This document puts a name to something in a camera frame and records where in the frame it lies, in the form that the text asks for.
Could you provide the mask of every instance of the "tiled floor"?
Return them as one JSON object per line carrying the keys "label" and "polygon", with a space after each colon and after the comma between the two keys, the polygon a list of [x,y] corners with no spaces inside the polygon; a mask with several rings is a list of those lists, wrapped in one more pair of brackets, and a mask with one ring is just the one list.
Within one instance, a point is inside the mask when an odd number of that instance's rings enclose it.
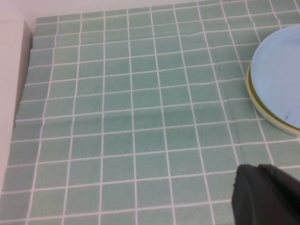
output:
{"label": "tiled floor", "polygon": [[231,225],[239,164],[300,178],[300,139],[254,110],[244,81],[299,7],[208,0],[39,18],[0,224]]}

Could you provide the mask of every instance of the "grout line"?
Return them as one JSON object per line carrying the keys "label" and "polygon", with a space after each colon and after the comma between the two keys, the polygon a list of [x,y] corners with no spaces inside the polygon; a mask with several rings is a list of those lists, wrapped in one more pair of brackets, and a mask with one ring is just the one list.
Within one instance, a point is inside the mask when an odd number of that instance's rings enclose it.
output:
{"label": "grout line", "polygon": [[132,84],[132,67],[131,67],[131,49],[130,49],[130,34],[129,34],[129,16],[128,9],[127,13],[127,34],[128,34],[128,50],[129,50],[129,72],[130,72],[130,104],[131,104],[131,126],[132,126],[132,143],[133,143],[133,171],[134,171],[134,187],[135,187],[135,225],[138,225],[138,216],[137,216],[137,183],[136,183],[136,156],[135,156],[135,122],[134,122],[134,107],[133,107],[133,84]]}
{"label": "grout line", "polygon": [[[154,25],[153,25],[153,18],[152,18],[152,9],[150,8],[150,19],[151,19],[151,26],[152,26],[152,34],[154,35]],[[165,155],[167,161],[167,170],[168,170],[168,179],[169,179],[169,188],[170,188],[170,196],[171,196],[171,205],[172,205],[172,218],[173,218],[173,225],[176,225],[176,216],[175,216],[175,208],[174,208],[174,195],[173,195],[173,188],[172,188],[172,179],[171,179],[171,169],[170,169],[170,160],[168,154],[168,143],[166,138],[166,129],[165,129],[165,116],[164,116],[164,108],[163,108],[163,98],[161,93],[161,86],[160,86],[160,76],[158,70],[158,57],[157,57],[157,49],[156,49],[156,41],[153,38],[153,45],[154,45],[154,54],[155,54],[155,62],[156,62],[156,71],[157,71],[157,82],[158,82],[158,90],[159,90],[159,100],[160,100],[160,109],[162,114],[162,123],[163,123],[163,132],[164,132],[164,142],[165,142]]]}
{"label": "grout line", "polygon": [[[50,73],[50,80],[52,79],[52,75],[53,75],[53,65],[54,65],[54,56],[55,56],[55,52],[54,52],[54,49],[52,51],[52,66],[51,66],[51,73]],[[43,128],[44,128],[44,125],[45,125],[45,114],[46,114],[46,108],[47,108],[47,100],[49,98],[49,95],[50,95],[50,88],[51,88],[51,84],[49,84],[48,86],[48,92],[47,92],[47,97],[46,97],[46,100],[45,100],[45,105],[44,105],[44,110],[43,110],[43,124],[41,126],[41,129],[40,129],[40,134],[39,134],[39,143],[38,143],[38,150],[37,150],[37,159],[36,159],[36,165],[35,165],[35,168],[34,168],[34,175],[33,175],[33,181],[32,181],[32,187],[31,187],[31,194],[30,194],[30,200],[29,200],[29,206],[28,206],[28,211],[27,211],[27,217],[26,217],[26,225],[28,225],[29,223],[29,218],[30,218],[30,211],[31,211],[31,208],[32,208],[32,202],[33,202],[33,190],[34,190],[34,187],[35,187],[35,184],[36,184],[36,180],[37,180],[37,172],[38,172],[38,159],[39,159],[39,156],[40,156],[40,153],[41,153],[41,147],[42,147],[42,137],[43,137]]]}

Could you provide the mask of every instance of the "black plastic object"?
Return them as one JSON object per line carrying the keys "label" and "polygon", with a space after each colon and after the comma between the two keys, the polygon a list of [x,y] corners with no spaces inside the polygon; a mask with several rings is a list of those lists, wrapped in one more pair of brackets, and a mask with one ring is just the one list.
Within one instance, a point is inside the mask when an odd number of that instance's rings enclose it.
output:
{"label": "black plastic object", "polygon": [[240,165],[232,209],[236,225],[300,225],[300,182],[272,165]]}

